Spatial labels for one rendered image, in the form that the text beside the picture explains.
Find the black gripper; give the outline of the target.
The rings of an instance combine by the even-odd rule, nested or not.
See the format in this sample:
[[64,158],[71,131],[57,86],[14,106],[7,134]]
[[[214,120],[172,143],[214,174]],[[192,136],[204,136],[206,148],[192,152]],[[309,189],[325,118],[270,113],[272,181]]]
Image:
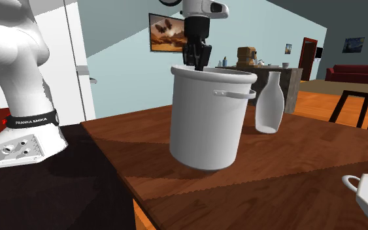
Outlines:
[[203,71],[208,65],[211,45],[206,44],[209,37],[210,19],[204,16],[190,16],[184,20],[184,36],[187,43],[182,48],[183,63],[195,66],[196,71]]

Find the large white pot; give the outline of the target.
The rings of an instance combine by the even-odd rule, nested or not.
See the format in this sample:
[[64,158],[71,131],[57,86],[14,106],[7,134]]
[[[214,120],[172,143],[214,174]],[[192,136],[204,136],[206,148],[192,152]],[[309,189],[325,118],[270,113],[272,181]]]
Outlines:
[[256,74],[173,65],[173,104],[169,150],[194,169],[217,171],[236,158],[251,86]]

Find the white bottle vase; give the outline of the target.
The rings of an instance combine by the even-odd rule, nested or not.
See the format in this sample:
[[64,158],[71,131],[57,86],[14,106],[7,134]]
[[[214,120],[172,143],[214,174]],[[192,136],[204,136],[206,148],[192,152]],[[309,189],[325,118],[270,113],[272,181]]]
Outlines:
[[284,113],[284,95],[280,87],[280,72],[270,71],[266,86],[256,103],[255,128],[260,133],[276,133]]

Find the stone kitchen counter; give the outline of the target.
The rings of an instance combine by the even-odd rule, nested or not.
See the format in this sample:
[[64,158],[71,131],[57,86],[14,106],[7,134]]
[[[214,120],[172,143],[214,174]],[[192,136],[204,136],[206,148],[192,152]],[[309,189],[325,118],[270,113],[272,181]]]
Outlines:
[[225,57],[218,64],[218,68],[244,71],[258,76],[257,81],[251,86],[251,89],[256,92],[256,98],[250,99],[249,105],[256,105],[261,91],[268,83],[269,72],[278,71],[280,72],[280,88],[284,96],[284,111],[288,114],[294,112],[303,72],[302,69],[263,64],[262,60],[257,60],[257,51],[254,47],[238,47],[237,58],[236,66],[227,66]]

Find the dark red door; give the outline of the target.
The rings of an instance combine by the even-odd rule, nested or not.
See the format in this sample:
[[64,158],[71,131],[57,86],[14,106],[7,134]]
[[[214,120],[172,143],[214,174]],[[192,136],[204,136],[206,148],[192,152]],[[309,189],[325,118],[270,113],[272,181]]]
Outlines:
[[312,64],[314,62],[317,40],[310,39],[308,37],[303,38],[303,44],[301,48],[301,55],[299,58],[299,69],[302,69],[301,80],[309,81],[312,71]]

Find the brown wooden table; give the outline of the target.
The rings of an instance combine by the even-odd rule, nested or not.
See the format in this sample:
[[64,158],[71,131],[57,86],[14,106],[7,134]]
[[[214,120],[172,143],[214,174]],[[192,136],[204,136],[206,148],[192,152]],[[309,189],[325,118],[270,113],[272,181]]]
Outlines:
[[343,183],[368,173],[368,130],[286,114],[264,135],[248,107],[235,162],[190,169],[169,153],[171,107],[84,122],[156,230],[368,230]]

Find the blue night sky painting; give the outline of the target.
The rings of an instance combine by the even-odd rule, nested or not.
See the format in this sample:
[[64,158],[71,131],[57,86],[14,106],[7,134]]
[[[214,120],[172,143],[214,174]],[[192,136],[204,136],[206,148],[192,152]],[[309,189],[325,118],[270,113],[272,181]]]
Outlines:
[[364,40],[364,37],[345,39],[342,53],[360,53],[363,48]]

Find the red sofa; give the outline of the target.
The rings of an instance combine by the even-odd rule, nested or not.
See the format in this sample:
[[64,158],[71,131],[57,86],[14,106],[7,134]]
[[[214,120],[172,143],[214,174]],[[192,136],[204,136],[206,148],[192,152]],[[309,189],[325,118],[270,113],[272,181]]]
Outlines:
[[334,65],[327,68],[325,81],[368,84],[368,65]]

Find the dark wooden chair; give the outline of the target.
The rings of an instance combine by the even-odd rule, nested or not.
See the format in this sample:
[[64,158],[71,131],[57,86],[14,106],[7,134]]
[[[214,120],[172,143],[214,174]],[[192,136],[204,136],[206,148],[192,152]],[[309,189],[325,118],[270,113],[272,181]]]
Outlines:
[[362,97],[364,98],[363,104],[361,106],[360,115],[358,117],[358,121],[356,124],[356,127],[362,128],[365,115],[368,109],[368,93],[361,92],[361,91],[350,91],[350,90],[344,90],[342,95],[340,96],[340,99],[338,103],[336,104],[333,113],[331,114],[331,117],[329,119],[329,122],[335,123],[337,121],[337,118],[339,117],[339,114],[341,113],[341,110],[343,109],[343,106],[348,99],[349,96],[355,96],[355,97]]

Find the dark robot stand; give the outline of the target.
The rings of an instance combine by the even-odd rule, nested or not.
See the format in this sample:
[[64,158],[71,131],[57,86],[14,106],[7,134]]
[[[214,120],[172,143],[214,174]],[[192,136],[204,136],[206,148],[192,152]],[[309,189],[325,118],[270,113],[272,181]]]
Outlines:
[[136,230],[133,200],[82,125],[40,163],[0,169],[0,230]]

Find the butterfly wall picture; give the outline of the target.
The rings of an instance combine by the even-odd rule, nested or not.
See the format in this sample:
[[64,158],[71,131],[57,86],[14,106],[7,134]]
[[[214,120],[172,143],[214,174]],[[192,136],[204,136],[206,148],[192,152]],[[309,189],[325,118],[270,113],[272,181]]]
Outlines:
[[148,22],[151,52],[182,52],[187,43],[183,19],[149,13]]

